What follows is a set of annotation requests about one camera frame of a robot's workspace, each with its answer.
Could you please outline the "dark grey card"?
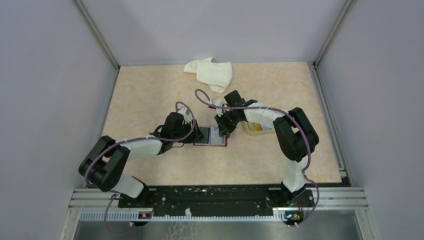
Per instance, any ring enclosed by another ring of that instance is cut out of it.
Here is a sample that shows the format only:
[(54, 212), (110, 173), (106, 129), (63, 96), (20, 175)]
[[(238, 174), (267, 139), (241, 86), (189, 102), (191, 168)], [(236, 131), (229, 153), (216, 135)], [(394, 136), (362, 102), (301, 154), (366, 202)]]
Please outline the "dark grey card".
[(210, 132), (211, 128), (209, 126), (200, 126), (199, 130), (203, 136), (201, 140), (199, 140), (197, 143), (201, 145), (206, 145), (210, 143)]

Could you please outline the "red leather card holder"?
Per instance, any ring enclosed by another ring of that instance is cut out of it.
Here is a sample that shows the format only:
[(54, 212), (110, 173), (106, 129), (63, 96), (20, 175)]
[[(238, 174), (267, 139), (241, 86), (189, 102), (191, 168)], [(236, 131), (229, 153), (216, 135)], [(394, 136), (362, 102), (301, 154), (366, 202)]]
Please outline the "red leather card holder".
[(208, 147), (226, 147), (228, 145), (228, 136), (220, 137), (218, 126), (201, 126), (210, 127), (209, 144), (194, 143), (194, 146), (208, 146)]

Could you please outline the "gold VIP card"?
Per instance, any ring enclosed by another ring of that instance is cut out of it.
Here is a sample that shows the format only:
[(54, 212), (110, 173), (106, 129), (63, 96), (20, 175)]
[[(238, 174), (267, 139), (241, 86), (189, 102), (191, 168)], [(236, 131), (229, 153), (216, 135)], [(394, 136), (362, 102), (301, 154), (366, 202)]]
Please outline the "gold VIP card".
[(262, 126), (259, 123), (248, 122), (247, 129), (251, 132), (260, 132), (262, 131)]

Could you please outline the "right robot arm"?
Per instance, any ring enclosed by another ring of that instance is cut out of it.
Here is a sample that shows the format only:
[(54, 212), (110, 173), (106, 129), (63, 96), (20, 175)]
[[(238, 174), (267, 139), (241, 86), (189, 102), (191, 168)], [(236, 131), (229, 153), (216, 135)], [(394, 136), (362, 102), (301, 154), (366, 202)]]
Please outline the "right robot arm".
[(295, 107), (284, 111), (265, 106), (254, 99), (245, 100), (236, 90), (224, 99), (209, 101), (209, 104), (217, 112), (214, 119), (222, 136), (231, 134), (241, 122), (259, 124), (275, 132), (279, 147), (287, 158), (281, 199), (287, 206), (295, 206), (305, 190), (305, 171), (320, 142), (304, 110)]

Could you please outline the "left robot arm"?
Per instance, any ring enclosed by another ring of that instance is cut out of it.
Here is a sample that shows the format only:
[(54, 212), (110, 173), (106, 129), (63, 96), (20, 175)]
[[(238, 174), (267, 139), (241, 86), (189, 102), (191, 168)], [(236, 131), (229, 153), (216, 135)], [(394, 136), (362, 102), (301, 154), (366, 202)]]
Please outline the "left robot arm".
[(102, 136), (80, 164), (78, 173), (102, 192), (124, 194), (136, 206), (146, 206), (150, 200), (148, 186), (124, 174), (124, 168), (131, 160), (163, 154), (174, 143), (185, 145), (203, 140), (205, 136), (196, 120), (188, 117), (182, 111), (171, 112), (164, 124), (145, 137), (116, 141), (108, 135)]

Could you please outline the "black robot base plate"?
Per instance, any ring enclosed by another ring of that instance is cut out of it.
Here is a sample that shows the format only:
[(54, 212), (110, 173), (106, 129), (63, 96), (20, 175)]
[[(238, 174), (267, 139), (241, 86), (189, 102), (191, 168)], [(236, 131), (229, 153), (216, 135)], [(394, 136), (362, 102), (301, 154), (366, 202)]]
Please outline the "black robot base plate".
[(274, 208), (313, 207), (313, 192), (290, 194), (279, 184), (150, 186), (146, 195), (122, 194), (119, 208), (154, 208), (155, 217), (268, 217)]

